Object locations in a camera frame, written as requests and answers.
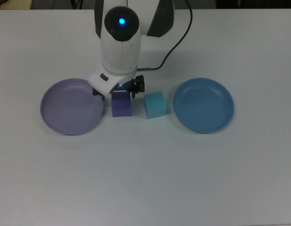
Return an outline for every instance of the black cable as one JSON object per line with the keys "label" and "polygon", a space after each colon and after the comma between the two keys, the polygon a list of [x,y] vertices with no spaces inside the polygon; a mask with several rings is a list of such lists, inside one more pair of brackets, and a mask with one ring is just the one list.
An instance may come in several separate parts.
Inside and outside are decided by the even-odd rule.
{"label": "black cable", "polygon": [[55,4],[56,4],[56,0],[53,2],[53,4],[52,4],[52,6],[51,6],[50,9],[53,9],[53,7],[55,6]]}
{"label": "black cable", "polygon": [[189,4],[188,0],[185,0],[188,8],[189,8],[189,12],[191,14],[191,18],[190,18],[190,21],[189,21],[189,25],[188,25],[188,28],[186,30],[186,32],[184,33],[184,35],[182,36],[182,38],[179,40],[179,42],[177,42],[177,44],[168,52],[168,54],[166,55],[166,57],[164,58],[163,62],[161,63],[161,65],[159,67],[155,67],[155,68],[138,68],[137,71],[140,72],[140,71],[155,71],[155,70],[159,70],[164,62],[166,61],[166,59],[169,57],[169,55],[173,52],[173,50],[182,42],[182,40],[185,38],[185,36],[187,35],[189,29],[191,28],[191,25],[192,25],[192,22],[193,22],[193,11],[192,11],[192,7],[191,5]]}

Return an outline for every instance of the background wall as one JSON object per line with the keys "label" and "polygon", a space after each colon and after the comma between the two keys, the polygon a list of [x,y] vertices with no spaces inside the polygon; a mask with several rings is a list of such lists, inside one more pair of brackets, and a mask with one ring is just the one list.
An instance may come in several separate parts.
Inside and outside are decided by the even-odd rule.
{"label": "background wall", "polygon": [[[56,0],[54,9],[72,9],[70,0]],[[189,0],[192,8],[216,8],[215,0]],[[50,9],[54,0],[33,0],[33,9]],[[83,9],[93,9],[95,0],[84,0]],[[185,0],[174,0],[175,8],[187,8]]]}

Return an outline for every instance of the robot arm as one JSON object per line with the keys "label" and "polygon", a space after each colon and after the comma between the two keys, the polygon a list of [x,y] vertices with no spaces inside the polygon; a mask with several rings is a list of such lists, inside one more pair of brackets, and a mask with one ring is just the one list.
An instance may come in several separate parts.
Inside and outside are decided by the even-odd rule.
{"label": "robot arm", "polygon": [[96,0],[96,32],[101,39],[102,58],[89,78],[94,95],[109,95],[123,85],[132,90],[132,96],[133,92],[144,91],[142,85],[141,90],[127,87],[135,86],[132,80],[141,35],[161,37],[172,28],[173,21],[172,0]]}

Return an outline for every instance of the white table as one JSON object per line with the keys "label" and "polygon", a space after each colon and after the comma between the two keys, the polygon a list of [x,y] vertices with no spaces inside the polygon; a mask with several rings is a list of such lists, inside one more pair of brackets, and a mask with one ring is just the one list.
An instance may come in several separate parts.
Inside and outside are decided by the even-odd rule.
{"label": "white table", "polygon": [[[160,64],[184,33],[143,37],[140,67]],[[88,78],[100,60],[93,11],[0,11],[0,226],[234,226],[291,223],[291,10],[194,10],[164,67],[144,73],[169,114],[132,117],[77,137],[42,121],[44,92]],[[207,77],[231,92],[221,132],[189,131],[172,97]]]}

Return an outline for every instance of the cube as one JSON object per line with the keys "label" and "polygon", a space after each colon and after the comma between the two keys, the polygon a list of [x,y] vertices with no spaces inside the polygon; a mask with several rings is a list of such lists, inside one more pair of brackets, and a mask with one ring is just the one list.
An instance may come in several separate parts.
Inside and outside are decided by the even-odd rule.
{"label": "cube", "polygon": [[131,96],[127,91],[112,93],[113,117],[132,116]]}
{"label": "cube", "polygon": [[164,116],[168,109],[162,92],[145,94],[144,106],[148,119]]}

